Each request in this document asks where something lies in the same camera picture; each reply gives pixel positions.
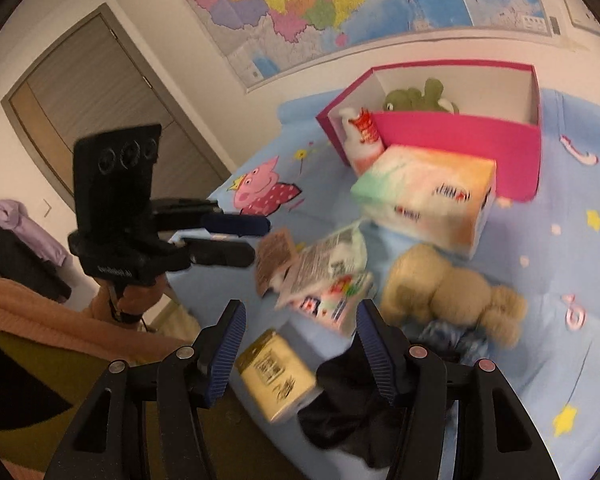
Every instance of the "purple clothing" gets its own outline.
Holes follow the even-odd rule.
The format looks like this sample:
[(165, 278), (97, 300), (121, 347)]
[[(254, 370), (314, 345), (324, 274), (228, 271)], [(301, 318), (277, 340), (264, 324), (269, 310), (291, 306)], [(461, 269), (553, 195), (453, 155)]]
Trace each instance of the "purple clothing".
[(29, 218), (16, 200), (0, 200), (0, 227), (13, 231), (43, 261), (60, 267), (69, 253), (42, 227)]

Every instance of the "tissue box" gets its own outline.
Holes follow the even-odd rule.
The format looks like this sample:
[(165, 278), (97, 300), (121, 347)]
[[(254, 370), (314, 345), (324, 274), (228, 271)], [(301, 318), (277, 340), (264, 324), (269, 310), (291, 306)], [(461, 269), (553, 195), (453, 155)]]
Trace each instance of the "tissue box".
[(391, 146), (351, 193), (377, 224), (471, 258), (495, 185), (493, 160)]
[(283, 422), (318, 393), (315, 374), (273, 329), (265, 331), (235, 360), (247, 390), (269, 422)]

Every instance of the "plush bear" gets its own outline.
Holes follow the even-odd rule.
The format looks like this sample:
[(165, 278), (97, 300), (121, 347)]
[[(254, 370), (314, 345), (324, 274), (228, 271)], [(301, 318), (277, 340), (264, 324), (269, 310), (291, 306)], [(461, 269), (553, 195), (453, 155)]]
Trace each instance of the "plush bear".
[(396, 326), (409, 316), (423, 324), (442, 319), (460, 327), (481, 326), (493, 342), (513, 348), (526, 301), (508, 286), (491, 286), (478, 272), (454, 267), (433, 247), (417, 244), (394, 262), (380, 313)]

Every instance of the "toy box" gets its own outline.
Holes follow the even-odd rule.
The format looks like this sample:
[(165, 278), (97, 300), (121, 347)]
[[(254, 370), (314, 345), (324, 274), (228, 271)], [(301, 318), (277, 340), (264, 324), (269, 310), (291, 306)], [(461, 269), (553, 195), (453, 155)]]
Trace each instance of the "toy box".
[[(387, 94), (423, 89), (439, 79), (443, 97), (458, 105), (444, 112), (385, 112)], [(526, 202), (536, 195), (541, 155), (538, 78), (533, 66), (490, 60), (427, 60), (374, 67), (318, 114), (317, 121), (348, 164), (341, 108), (368, 108), (384, 144), (464, 153), (495, 160), (498, 196)]]

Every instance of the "blue patterned cloth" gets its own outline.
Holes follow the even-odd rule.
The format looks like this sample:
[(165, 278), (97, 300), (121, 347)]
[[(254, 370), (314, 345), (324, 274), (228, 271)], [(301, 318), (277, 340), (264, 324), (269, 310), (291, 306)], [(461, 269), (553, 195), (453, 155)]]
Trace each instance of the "blue patterned cloth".
[[(269, 216), (273, 228), (286, 226), (295, 242), (310, 244), (358, 218), (349, 193), (356, 177), (314, 119), (336, 94), (282, 105), (282, 134), (213, 193), (220, 206), (236, 210), (236, 198), (244, 198), (237, 194), (247, 189), (249, 174), (270, 168), (275, 159), (277, 180), (301, 192), (291, 198), (292, 193), (287, 198), (277, 195), (283, 203)], [(561, 479), (585, 480), (600, 464), (600, 107), (552, 90), (543, 90), (541, 101), (538, 195), (528, 203), (499, 201), (475, 257), (454, 264), (512, 286), (526, 297), (529, 308), (520, 343), (513, 350), (493, 348), (490, 357), (529, 412)], [(261, 202), (266, 205), (269, 198), (265, 195)], [(362, 231), (367, 269), (381, 287), (395, 259), (416, 242), (372, 224), (363, 225)], [(208, 236), (189, 231), (176, 238), (184, 235)], [(241, 298), (248, 313), (243, 348), (267, 328), (275, 328), (315, 369), (350, 346), (350, 339), (299, 313), (276, 311), (275, 295), (258, 297), (253, 269), (193, 267), (170, 275), (170, 283), (202, 326), (215, 323), (230, 299)], [(386, 477), (386, 471), (369, 470), (356, 457), (313, 447), (295, 418), (269, 424), (235, 371), (230, 381), (256, 423), (308, 478)], [(454, 448), (450, 432), (443, 479), (452, 476)]]

